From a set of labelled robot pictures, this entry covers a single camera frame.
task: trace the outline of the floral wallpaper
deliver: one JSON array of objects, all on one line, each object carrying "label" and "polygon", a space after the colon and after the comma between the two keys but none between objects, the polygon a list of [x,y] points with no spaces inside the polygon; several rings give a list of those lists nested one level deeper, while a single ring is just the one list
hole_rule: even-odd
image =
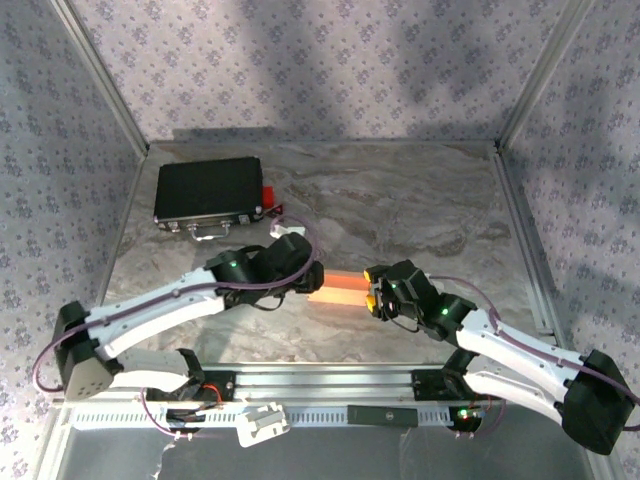
[{"label": "floral wallpaper", "polygon": [[[640,391],[640,4],[598,1],[510,152],[561,321]],[[640,421],[636,412],[632,419]],[[618,443],[640,478],[640,437]]]},{"label": "floral wallpaper", "polygon": [[29,478],[31,363],[60,305],[95,302],[136,161],[49,2],[0,2],[0,478]]},{"label": "floral wallpaper", "polygon": [[148,141],[495,138],[564,2],[75,0]]}]

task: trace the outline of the wall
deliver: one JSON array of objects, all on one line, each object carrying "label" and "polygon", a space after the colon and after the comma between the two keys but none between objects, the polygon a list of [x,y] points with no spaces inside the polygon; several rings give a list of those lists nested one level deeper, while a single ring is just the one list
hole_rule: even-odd
[{"label": "wall", "polygon": [[[640,6],[596,2],[510,152],[579,350],[640,391]],[[618,443],[640,478],[640,441]]]},{"label": "wall", "polygon": [[224,141],[495,138],[564,2],[74,3],[148,141]]},{"label": "wall", "polygon": [[95,302],[137,160],[45,0],[0,2],[0,139],[0,477],[23,478],[31,363],[60,305]]}]

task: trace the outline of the orange block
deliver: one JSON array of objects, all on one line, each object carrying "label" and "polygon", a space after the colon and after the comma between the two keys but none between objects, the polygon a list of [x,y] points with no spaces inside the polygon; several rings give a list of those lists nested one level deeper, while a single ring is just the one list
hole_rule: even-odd
[{"label": "orange block", "polygon": [[336,305],[367,306],[369,282],[362,273],[325,270],[324,284],[317,292],[309,295],[312,302]]}]

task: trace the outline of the black cable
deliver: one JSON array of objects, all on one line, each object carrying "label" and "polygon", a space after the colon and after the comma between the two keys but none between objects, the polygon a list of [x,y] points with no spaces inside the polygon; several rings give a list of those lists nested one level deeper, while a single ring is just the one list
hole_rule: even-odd
[{"label": "black cable", "polygon": [[262,310],[263,312],[274,312],[282,306],[284,302],[284,296],[279,296],[280,302],[275,307],[263,307],[262,305],[258,305],[257,303],[251,305],[253,308],[257,308],[258,310]]},{"label": "black cable", "polygon": [[401,323],[396,322],[393,318],[390,318],[389,321],[395,325],[398,325],[401,329],[406,330],[409,333],[418,333],[420,331],[420,329],[417,327],[415,330],[411,330],[410,328],[405,327]]}]

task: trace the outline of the marble floor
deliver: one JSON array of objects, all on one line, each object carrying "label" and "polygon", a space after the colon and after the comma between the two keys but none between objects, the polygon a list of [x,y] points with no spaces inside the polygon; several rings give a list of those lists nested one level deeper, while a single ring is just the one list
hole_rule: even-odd
[{"label": "marble floor", "polygon": [[[287,212],[316,225],[325,268],[362,271],[409,258],[434,275],[474,282],[505,322],[536,334],[524,263],[485,149],[431,143],[153,145],[106,303],[171,282],[225,249],[271,243],[267,222],[236,226],[228,238],[202,243],[186,232],[160,231],[153,222],[161,165],[245,155],[261,159],[265,185],[273,185]],[[438,286],[479,302],[453,284]],[[182,324],[144,346],[192,348],[203,364],[442,363],[453,351],[424,334],[381,323],[364,307],[314,304],[294,294],[275,312],[239,307]]]}]

